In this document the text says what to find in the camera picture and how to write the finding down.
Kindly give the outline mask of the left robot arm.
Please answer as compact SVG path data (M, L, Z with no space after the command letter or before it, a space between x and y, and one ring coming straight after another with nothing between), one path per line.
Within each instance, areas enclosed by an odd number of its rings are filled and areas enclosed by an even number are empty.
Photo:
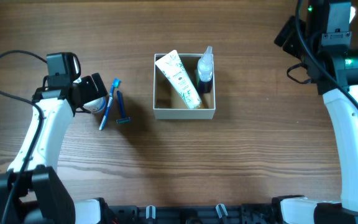
M65 133L77 113L97 114L108 92L98 73L81 76L71 52L48 54L48 75L31 100L32 121L5 174L0 174L1 223L107 223L102 198L74 202L57 175Z

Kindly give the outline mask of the white leaf-print tube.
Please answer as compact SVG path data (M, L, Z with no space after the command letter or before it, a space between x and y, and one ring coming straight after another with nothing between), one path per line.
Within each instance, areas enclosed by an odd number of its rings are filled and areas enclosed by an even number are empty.
M172 50L155 62L188 109L195 110L202 106L201 97L191 81L183 62L176 50Z

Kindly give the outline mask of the clear spray bottle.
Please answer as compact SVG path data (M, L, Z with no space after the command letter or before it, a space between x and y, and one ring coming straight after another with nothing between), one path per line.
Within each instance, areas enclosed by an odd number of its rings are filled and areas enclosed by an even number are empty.
M198 60L196 72L196 84L199 94L209 93L213 85L213 47L208 46L205 53Z

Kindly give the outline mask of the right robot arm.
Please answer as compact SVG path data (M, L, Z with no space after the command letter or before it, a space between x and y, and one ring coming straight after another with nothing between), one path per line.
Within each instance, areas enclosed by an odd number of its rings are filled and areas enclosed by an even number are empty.
M275 45L299 60L323 97L336 138L341 166L341 199L311 200L303 195L275 197L277 223L358 223L358 49L351 47L350 1L310 1L308 15L291 16Z

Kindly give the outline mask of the cotton swab tub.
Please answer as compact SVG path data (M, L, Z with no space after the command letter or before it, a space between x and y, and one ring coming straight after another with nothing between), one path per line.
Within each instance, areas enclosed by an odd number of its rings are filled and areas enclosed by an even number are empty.
M90 101L83 105L83 108L92 114L97 114L103 111L106 106L106 97L101 97L96 100Z

